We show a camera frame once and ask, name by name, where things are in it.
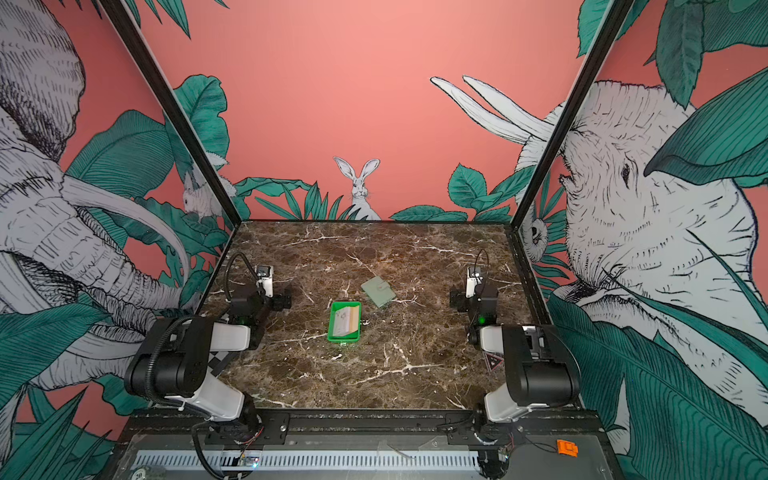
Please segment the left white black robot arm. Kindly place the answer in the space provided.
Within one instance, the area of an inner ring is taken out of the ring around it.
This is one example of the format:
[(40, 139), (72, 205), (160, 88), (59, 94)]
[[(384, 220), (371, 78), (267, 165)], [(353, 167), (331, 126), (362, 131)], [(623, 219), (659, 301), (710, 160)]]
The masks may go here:
[(268, 293), (260, 285), (243, 286), (235, 290), (229, 308), (232, 323), (203, 316), (157, 320), (126, 370), (125, 390), (210, 421), (258, 424), (253, 400), (217, 378), (210, 354), (257, 349), (268, 316), (291, 306), (289, 288)]

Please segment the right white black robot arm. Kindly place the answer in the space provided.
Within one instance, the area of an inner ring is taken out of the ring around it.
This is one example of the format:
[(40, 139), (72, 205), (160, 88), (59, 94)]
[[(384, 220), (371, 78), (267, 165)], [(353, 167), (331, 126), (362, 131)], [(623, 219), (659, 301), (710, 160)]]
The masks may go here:
[(504, 381), (483, 400), (492, 423), (512, 423), (533, 410), (573, 404), (580, 395), (578, 364), (552, 325), (498, 322), (498, 289), (476, 277), (449, 294), (451, 308), (468, 315), (468, 342)]

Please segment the green plastic card tray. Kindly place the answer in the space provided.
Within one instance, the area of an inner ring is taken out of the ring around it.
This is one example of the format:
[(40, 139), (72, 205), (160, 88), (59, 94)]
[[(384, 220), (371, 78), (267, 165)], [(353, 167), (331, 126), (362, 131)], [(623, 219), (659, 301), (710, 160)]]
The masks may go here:
[(331, 304), (327, 340), (331, 343), (355, 343), (360, 339), (362, 304), (337, 301)]

